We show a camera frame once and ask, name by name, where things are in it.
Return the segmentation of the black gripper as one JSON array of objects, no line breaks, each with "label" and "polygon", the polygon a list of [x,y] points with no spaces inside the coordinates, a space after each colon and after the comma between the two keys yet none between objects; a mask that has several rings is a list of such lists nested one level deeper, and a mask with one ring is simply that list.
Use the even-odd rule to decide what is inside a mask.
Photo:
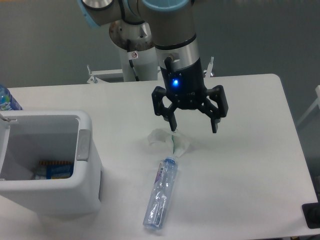
[{"label": "black gripper", "polygon": [[199,110],[210,118],[215,134],[221,118],[227,116],[229,105],[222,85],[207,89],[204,84],[201,60],[181,69],[174,68],[173,58],[164,60],[161,73],[165,87],[156,86],[151,97],[154,114],[169,122],[171,131],[177,129],[175,110]]}]

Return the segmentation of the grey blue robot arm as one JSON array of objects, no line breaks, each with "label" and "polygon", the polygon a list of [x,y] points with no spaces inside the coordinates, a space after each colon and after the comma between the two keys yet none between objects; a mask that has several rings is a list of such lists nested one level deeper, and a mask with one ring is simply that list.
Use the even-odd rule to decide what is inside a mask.
[{"label": "grey blue robot arm", "polygon": [[216,133],[227,116],[228,102],[222,85],[205,87],[192,0],[80,0],[79,7],[90,24],[124,21],[130,26],[148,24],[165,87],[156,86],[154,113],[177,128],[174,111],[196,110],[210,118]]}]

